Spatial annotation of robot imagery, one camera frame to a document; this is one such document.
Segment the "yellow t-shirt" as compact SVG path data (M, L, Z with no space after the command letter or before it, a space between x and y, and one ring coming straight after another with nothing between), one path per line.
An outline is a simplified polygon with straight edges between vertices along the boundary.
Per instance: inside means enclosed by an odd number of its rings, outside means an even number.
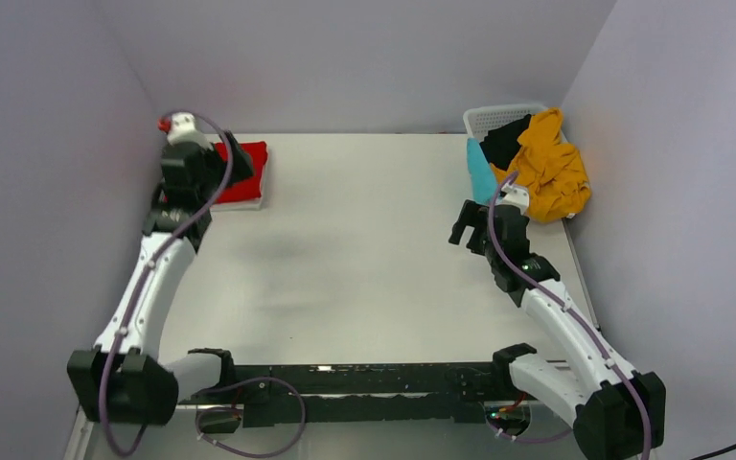
M519 150L506 168L490 165L497 181L516 172L516 183L528 190L528 216L549 223L580 214L591 189L581 153L562 139L564 114L558 107L531 117L517 138Z

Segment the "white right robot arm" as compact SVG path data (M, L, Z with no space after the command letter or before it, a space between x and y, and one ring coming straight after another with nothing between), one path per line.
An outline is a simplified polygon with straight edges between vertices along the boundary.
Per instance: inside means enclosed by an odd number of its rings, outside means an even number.
M664 383L639 372L582 315L560 272L531 250L528 224L516 206L467 200L448 238L457 245L470 228L470 252L486 258L495 285L565 354L563 372L528 344L499 350L492 389L502 398L525 393L551 409L587 459L649 458L664 441Z

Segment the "black t-shirt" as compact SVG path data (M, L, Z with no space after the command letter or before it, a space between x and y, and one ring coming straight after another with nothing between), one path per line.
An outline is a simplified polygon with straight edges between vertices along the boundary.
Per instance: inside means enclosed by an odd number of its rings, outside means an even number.
M531 118L532 115L527 114L487 133L480 147L488 163L502 171L509 169L521 148L518 137L529 127Z

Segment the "aluminium frame rail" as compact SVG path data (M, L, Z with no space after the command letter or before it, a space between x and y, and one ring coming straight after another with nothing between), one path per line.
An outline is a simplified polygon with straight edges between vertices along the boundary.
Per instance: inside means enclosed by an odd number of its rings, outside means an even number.
M148 355L110 359L102 352L78 351L67 374L91 419L97 419L104 395L110 421L154 425L164 424L180 403L266 402L275 380L319 396L452 394L481 402L521 392L508 370L489 362L237 365L222 350L194 350L171 364Z

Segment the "white plastic laundry basket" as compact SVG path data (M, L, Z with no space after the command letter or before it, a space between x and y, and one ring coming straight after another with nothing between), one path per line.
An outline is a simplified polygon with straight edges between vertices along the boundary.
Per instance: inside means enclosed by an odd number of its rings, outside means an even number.
M507 125L527 114L533 117L546 110L547 107L539 103L482 106L467 110L463 115L463 121L468 138L474 138L480 143L490 130ZM491 166L498 178L507 174L507 170L502 171Z

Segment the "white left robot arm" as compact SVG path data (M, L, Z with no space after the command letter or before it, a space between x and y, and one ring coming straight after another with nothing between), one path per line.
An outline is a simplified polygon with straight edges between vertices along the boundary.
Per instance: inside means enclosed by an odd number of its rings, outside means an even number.
M229 130L216 143L190 134L167 141L160 169L120 304L93 346L67 362L80 409L94 423L163 426L193 396L222 403L237 389L227 350L193 348L167 363L158 358L174 297L212 223L206 204L255 176L251 155Z

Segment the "teal t-shirt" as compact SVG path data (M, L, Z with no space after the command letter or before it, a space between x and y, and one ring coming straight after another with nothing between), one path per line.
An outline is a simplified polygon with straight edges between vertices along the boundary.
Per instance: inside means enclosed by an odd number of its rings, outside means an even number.
M486 205L495 197L499 184L507 178L504 174L498 178L481 148L474 138L468 138L466 144L467 168L471 178L472 199Z

